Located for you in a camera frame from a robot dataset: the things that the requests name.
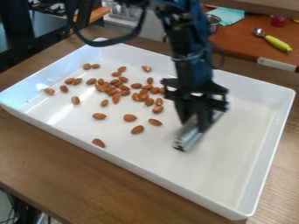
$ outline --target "spoon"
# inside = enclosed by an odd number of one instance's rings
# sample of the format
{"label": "spoon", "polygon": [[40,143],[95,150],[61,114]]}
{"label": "spoon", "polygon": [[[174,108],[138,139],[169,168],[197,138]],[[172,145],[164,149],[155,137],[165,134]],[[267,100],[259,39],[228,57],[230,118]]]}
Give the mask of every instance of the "spoon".
{"label": "spoon", "polygon": [[253,28],[253,33],[258,36],[265,38],[272,46],[276,47],[277,49],[283,52],[290,52],[292,48],[284,43],[283,41],[279,40],[278,38],[274,38],[270,35],[266,35],[265,32],[261,28]]}

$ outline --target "almond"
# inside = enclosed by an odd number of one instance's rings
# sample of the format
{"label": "almond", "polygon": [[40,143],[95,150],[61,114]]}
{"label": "almond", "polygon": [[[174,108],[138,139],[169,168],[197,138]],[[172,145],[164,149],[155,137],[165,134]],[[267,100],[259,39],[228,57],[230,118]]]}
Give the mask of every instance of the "almond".
{"label": "almond", "polygon": [[159,88],[159,93],[163,95],[165,93],[165,88],[164,87],[160,87]]}
{"label": "almond", "polygon": [[149,98],[150,98],[150,96],[147,94],[139,95],[139,101],[141,101],[141,102],[145,102]]}
{"label": "almond", "polygon": [[48,88],[45,88],[44,91],[45,91],[45,93],[47,93],[48,95],[54,95],[54,94],[55,94],[54,89],[49,88],[49,87],[48,87]]}
{"label": "almond", "polygon": [[148,106],[148,107],[150,107],[150,106],[153,105],[153,104],[154,104],[154,100],[151,99],[151,98],[149,98],[149,99],[147,99],[147,100],[145,101],[145,105]]}
{"label": "almond", "polygon": [[158,121],[158,120],[156,120],[156,119],[149,119],[149,123],[151,124],[151,125],[154,125],[154,126],[161,126],[162,125],[162,123],[160,122],[160,121]]}
{"label": "almond", "polygon": [[106,145],[99,138],[95,138],[93,140],[93,144],[95,144],[97,146],[100,146],[101,148],[105,148],[106,147]]}
{"label": "almond", "polygon": [[138,93],[132,94],[132,99],[136,102],[139,102],[139,94]]}
{"label": "almond", "polygon": [[138,125],[131,130],[131,134],[136,135],[143,132],[144,127],[142,125]]}
{"label": "almond", "polygon": [[68,92],[68,88],[66,86],[61,86],[59,88],[60,88],[61,92],[63,92],[63,93],[67,93]]}
{"label": "almond", "polygon": [[112,75],[113,77],[118,77],[118,76],[121,76],[122,73],[120,73],[120,72],[115,72],[115,73],[112,73],[111,75]]}
{"label": "almond", "polygon": [[94,85],[95,89],[99,92],[104,92],[104,87],[102,85]]}
{"label": "almond", "polygon": [[80,99],[79,99],[79,97],[78,97],[78,96],[73,96],[73,97],[72,97],[72,103],[73,103],[74,105],[78,105],[78,104],[80,103]]}
{"label": "almond", "polygon": [[139,95],[146,95],[149,92],[147,89],[140,90]]}
{"label": "almond", "polygon": [[98,69],[100,67],[101,67],[100,64],[93,64],[93,65],[91,65],[91,68],[93,68],[93,69]]}
{"label": "almond", "polygon": [[162,104],[163,104],[163,100],[161,98],[157,98],[156,99],[156,105],[157,106],[162,106]]}
{"label": "almond", "polygon": [[103,83],[103,87],[107,88],[109,86],[109,83],[107,83],[106,81]]}
{"label": "almond", "polygon": [[126,78],[126,77],[118,77],[118,79],[124,83],[129,81],[128,78]]}
{"label": "almond", "polygon": [[80,84],[81,82],[82,82],[82,79],[81,79],[81,78],[74,79],[74,80],[73,80],[73,85],[74,85],[74,86],[77,86],[77,85]]}
{"label": "almond", "polygon": [[114,94],[112,96],[112,101],[114,104],[117,104],[120,101],[120,96],[118,94]]}
{"label": "almond", "polygon": [[135,115],[127,114],[127,115],[123,116],[123,120],[125,120],[127,123],[131,123],[136,119],[137,119],[137,117]]}
{"label": "almond", "polygon": [[108,100],[103,100],[103,101],[101,102],[101,106],[102,106],[102,107],[106,107],[106,106],[108,105],[108,103],[109,103]]}
{"label": "almond", "polygon": [[111,90],[114,90],[115,87],[105,87],[104,88],[104,92],[107,93],[107,92],[110,92]]}
{"label": "almond", "polygon": [[71,84],[73,84],[73,81],[74,81],[74,78],[68,78],[65,80],[65,84],[71,85]]}
{"label": "almond", "polygon": [[143,89],[152,89],[153,88],[153,86],[152,85],[145,85],[145,86],[143,86]]}
{"label": "almond", "polygon": [[149,77],[147,80],[146,80],[147,82],[148,82],[148,84],[153,84],[153,82],[154,82],[154,79],[153,78],[151,78],[151,77]]}
{"label": "almond", "polygon": [[129,87],[125,85],[120,85],[118,88],[120,88],[121,90],[129,90]]}
{"label": "almond", "polygon": [[119,82],[119,80],[111,80],[109,83],[110,83],[111,85],[114,85],[114,84],[117,83],[117,82]]}
{"label": "almond", "polygon": [[104,84],[104,80],[103,79],[98,79],[98,83],[100,84],[100,85],[103,85]]}
{"label": "almond", "polygon": [[84,70],[89,70],[90,68],[91,68],[91,65],[89,63],[87,63],[83,66]]}
{"label": "almond", "polygon": [[153,109],[152,109],[152,112],[153,112],[154,114],[160,114],[160,113],[163,111],[163,109],[164,109],[164,107],[162,107],[162,106],[158,106],[158,107],[153,108]]}
{"label": "almond", "polygon": [[113,90],[107,92],[107,94],[110,95],[110,96],[115,95],[115,94],[117,94],[117,93],[118,93],[118,90],[117,90],[117,89],[113,89]]}
{"label": "almond", "polygon": [[87,85],[93,85],[95,82],[96,82],[95,78],[87,80]]}
{"label": "almond", "polygon": [[134,89],[138,89],[138,88],[141,88],[143,85],[141,83],[134,83],[131,85],[132,88]]}
{"label": "almond", "polygon": [[142,68],[143,68],[143,71],[146,73],[149,73],[151,71],[150,66],[142,66]]}
{"label": "almond", "polygon": [[118,88],[120,85],[122,85],[122,82],[121,82],[121,81],[115,83],[115,87],[116,87],[116,88]]}
{"label": "almond", "polygon": [[95,113],[95,114],[93,114],[93,118],[96,120],[103,120],[106,118],[106,115],[101,114],[101,113]]}
{"label": "almond", "polygon": [[122,90],[120,91],[120,95],[129,95],[131,92],[129,90]]}
{"label": "almond", "polygon": [[150,92],[153,94],[153,95],[156,95],[157,93],[159,93],[159,87],[153,87]]}
{"label": "almond", "polygon": [[124,71],[126,71],[126,67],[125,66],[121,66],[120,68],[117,69],[118,72],[123,73]]}

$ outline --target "wooden table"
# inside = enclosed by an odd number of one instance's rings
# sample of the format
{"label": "wooden table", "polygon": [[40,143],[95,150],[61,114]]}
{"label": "wooden table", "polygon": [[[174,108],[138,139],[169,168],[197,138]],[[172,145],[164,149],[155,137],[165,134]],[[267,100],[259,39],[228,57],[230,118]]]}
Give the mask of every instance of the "wooden table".
{"label": "wooden table", "polygon": [[[114,34],[99,27],[90,39]],[[162,54],[169,47],[136,38],[132,46]],[[71,36],[0,74],[0,90],[82,46]],[[299,78],[270,67],[229,58],[227,71],[299,91]],[[299,100],[282,135],[256,214],[247,223],[299,223]],[[0,108],[0,186],[64,223],[246,223],[233,222],[148,180],[23,122]]]}
{"label": "wooden table", "polygon": [[[259,58],[280,61],[299,72],[299,24],[287,20],[284,27],[273,27],[270,16],[246,14],[245,18],[230,26],[219,26],[211,41],[223,48],[227,56],[257,62]],[[274,36],[292,47],[292,52],[281,52],[264,38],[252,34],[254,27]]]}

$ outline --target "white container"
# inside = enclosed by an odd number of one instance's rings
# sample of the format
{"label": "white container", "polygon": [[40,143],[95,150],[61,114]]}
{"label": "white container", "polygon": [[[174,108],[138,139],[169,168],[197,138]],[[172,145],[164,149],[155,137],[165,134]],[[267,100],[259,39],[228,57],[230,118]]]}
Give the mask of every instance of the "white container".
{"label": "white container", "polygon": [[[84,71],[84,63],[100,63],[101,68]],[[152,67],[151,73],[141,66]],[[259,80],[233,73],[214,71],[214,80],[228,88],[232,109],[216,122],[189,153],[174,150],[171,145],[181,127],[172,101],[164,100],[164,112],[154,115],[151,108],[122,97],[119,104],[85,84],[89,78],[113,79],[111,73],[126,66],[128,85],[145,83],[153,77],[155,85],[163,77],[175,75],[170,58],[129,45],[104,48],[83,46],[77,51],[45,67],[0,94],[4,109],[57,137],[78,145],[170,191],[181,195],[230,220],[242,220],[253,215],[269,167],[287,120],[295,92]],[[67,77],[81,77],[78,86],[69,86],[69,93],[59,91]],[[56,90],[46,95],[44,88]],[[81,104],[74,106],[72,96]],[[108,117],[96,121],[92,114]],[[134,114],[135,122],[124,122],[124,114]],[[155,127],[149,118],[163,122]],[[132,136],[136,125],[145,130]],[[106,148],[92,144],[100,138]]]}

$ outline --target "yellow object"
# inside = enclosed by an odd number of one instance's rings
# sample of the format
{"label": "yellow object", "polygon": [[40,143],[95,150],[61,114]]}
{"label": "yellow object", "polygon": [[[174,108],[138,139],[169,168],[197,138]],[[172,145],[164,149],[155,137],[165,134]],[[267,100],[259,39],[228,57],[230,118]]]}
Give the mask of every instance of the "yellow object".
{"label": "yellow object", "polygon": [[271,45],[273,45],[274,47],[276,47],[277,49],[279,49],[279,50],[281,50],[283,52],[290,52],[290,51],[292,51],[292,48],[288,44],[282,42],[278,38],[274,38],[272,36],[267,35],[267,36],[265,36],[265,39]]}

